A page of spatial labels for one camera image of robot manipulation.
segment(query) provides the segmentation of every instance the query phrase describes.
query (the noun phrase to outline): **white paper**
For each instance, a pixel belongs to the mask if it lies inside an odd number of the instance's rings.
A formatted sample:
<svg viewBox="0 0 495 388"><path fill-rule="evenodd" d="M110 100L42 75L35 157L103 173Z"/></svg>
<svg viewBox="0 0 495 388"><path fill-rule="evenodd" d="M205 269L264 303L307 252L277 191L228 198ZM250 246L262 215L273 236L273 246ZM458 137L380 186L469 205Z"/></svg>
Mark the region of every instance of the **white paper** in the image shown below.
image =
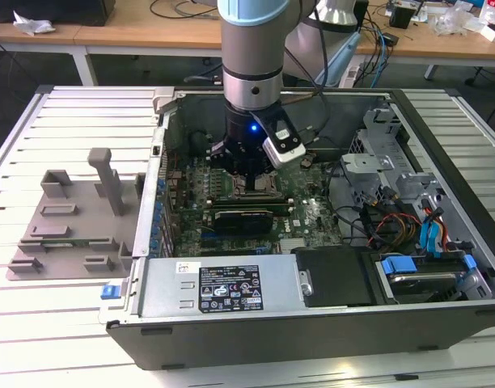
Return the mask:
<svg viewBox="0 0 495 388"><path fill-rule="evenodd" d="M178 261L176 263L176 273L199 273L200 261Z"/></svg>
<svg viewBox="0 0 495 388"><path fill-rule="evenodd" d="M476 16L472 16L467 22L463 25L463 28L469 31L481 33L483 30L484 24L480 22L480 18Z"/></svg>
<svg viewBox="0 0 495 388"><path fill-rule="evenodd" d="M19 16L14 11L14 26L20 31L28 34L29 36L34 36L35 34L45 34L46 32L53 32L55 28L52 27L52 23L48 20L31 20Z"/></svg>

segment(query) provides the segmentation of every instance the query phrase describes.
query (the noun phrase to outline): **aluminum extrusion table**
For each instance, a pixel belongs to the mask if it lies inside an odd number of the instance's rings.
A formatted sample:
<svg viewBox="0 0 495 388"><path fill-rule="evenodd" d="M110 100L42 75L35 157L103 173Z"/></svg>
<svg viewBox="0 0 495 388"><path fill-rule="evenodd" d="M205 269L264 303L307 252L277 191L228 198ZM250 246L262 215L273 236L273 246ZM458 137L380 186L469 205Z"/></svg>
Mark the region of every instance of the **aluminum extrusion table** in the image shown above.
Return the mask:
<svg viewBox="0 0 495 388"><path fill-rule="evenodd" d="M460 97L405 92L495 219L493 131ZM153 87L56 87L33 97L0 150L0 264L15 253L46 169L94 179L88 150L106 146L122 179L146 170L153 94ZM5 274L0 268L0 386L495 386L495 327L444 351L146 372L102 324L107 279L9 282ZM397 381L404 373L419 379Z"/></svg>

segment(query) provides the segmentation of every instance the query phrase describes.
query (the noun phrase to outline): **gray plastic bracket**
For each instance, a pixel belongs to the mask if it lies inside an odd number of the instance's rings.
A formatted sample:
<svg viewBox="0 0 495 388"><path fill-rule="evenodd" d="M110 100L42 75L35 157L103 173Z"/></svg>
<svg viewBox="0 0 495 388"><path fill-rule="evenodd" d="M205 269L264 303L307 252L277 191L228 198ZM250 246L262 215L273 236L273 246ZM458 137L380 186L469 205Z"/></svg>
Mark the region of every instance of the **gray plastic bracket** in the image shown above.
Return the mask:
<svg viewBox="0 0 495 388"><path fill-rule="evenodd" d="M64 170L48 170L40 181L40 186L48 198L67 198L63 186L71 184L71 179Z"/></svg>

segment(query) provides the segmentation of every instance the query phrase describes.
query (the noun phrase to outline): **blue cable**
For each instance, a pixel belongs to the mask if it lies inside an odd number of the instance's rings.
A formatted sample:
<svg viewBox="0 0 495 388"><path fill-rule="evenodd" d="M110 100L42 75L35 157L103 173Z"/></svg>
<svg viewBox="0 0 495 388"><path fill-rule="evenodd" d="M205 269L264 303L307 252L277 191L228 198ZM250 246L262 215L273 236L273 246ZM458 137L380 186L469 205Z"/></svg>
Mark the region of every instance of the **blue cable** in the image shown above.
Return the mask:
<svg viewBox="0 0 495 388"><path fill-rule="evenodd" d="M372 89L377 84L377 81L380 78L380 74L383 72L384 57L385 57L384 51L386 50L386 43L384 42L384 36L383 36L382 32L379 30L374 30L374 31L376 31L379 34L382 51L381 51L381 56L379 59L379 68L377 69L377 73L375 74L374 80L372 81L372 83L370 85L370 89Z"/></svg>

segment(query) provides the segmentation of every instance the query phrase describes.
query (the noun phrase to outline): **motherboard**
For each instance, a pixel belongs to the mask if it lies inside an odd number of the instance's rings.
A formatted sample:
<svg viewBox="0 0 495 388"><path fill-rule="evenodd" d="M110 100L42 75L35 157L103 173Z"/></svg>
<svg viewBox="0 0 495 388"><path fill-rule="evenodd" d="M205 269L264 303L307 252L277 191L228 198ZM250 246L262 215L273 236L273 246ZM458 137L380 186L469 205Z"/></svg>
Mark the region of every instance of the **motherboard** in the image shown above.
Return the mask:
<svg viewBox="0 0 495 388"><path fill-rule="evenodd" d="M268 255L342 241L324 195L324 165L291 164L247 192L243 178L205 158L165 159L150 257Z"/></svg>

